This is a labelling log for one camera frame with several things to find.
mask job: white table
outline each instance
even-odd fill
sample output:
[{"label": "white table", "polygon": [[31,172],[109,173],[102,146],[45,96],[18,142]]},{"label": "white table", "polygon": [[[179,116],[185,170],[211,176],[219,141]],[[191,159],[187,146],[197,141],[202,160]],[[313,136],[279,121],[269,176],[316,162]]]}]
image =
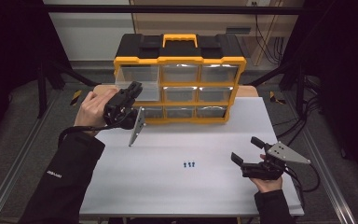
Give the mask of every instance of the white table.
[{"label": "white table", "polygon": [[[260,162],[263,150],[252,136],[277,139],[262,98],[240,97],[226,124],[173,123],[143,128],[133,147],[131,131],[103,131],[106,144],[80,210],[99,217],[258,216],[255,185],[241,176],[231,152]],[[195,167],[184,167],[184,162]],[[293,216],[304,211],[293,182],[283,175],[283,192]]]}]

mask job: wall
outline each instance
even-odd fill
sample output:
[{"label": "wall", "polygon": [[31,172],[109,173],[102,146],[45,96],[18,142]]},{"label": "wall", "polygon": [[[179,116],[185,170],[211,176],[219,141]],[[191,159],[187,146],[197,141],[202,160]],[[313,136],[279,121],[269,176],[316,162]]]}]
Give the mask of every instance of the wall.
[{"label": "wall", "polygon": [[[128,0],[44,0],[45,4],[128,5]],[[120,39],[133,34],[131,14],[50,13],[65,52],[72,61],[113,61]]]}]

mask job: hand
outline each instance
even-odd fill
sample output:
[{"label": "hand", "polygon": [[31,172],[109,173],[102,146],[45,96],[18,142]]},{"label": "hand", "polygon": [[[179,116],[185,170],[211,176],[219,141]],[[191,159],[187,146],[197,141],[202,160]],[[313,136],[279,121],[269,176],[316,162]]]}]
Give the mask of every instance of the hand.
[{"label": "hand", "polygon": [[[261,159],[265,159],[266,155],[260,155]],[[261,193],[267,193],[273,190],[282,189],[282,177],[276,180],[262,180],[257,178],[250,178],[255,183]]]},{"label": "hand", "polygon": [[[103,119],[103,110],[106,103],[118,92],[116,89],[107,90],[104,94],[97,95],[91,91],[81,104],[74,126],[92,126],[101,128],[106,125]],[[85,132],[91,136],[98,132]]]}]

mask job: silver metal plate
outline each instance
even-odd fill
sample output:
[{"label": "silver metal plate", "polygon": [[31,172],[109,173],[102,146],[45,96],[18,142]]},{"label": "silver metal plate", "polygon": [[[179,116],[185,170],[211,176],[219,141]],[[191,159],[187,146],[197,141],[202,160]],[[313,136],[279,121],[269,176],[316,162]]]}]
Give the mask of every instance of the silver metal plate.
[{"label": "silver metal plate", "polygon": [[141,132],[144,126],[146,126],[145,109],[143,107],[139,107],[138,116],[136,117],[135,125],[133,126],[133,130],[132,130],[129,147],[132,147],[133,143],[136,140],[136,137],[138,137],[139,133]]},{"label": "silver metal plate", "polygon": [[278,142],[277,144],[272,146],[267,153],[282,161],[292,161],[292,162],[310,164],[310,160],[301,156],[300,154],[298,154],[290,147],[284,145],[281,142]]}]

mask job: black sleeve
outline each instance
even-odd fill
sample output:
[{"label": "black sleeve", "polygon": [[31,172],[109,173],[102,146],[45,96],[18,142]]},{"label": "black sleeve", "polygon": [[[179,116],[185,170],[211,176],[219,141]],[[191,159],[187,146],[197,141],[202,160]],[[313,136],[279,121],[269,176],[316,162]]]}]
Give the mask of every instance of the black sleeve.
[{"label": "black sleeve", "polygon": [[261,224],[296,223],[290,216],[289,207],[281,189],[267,193],[257,192],[255,205],[260,214]]},{"label": "black sleeve", "polygon": [[44,172],[19,223],[78,223],[80,206],[104,144],[70,133]]}]

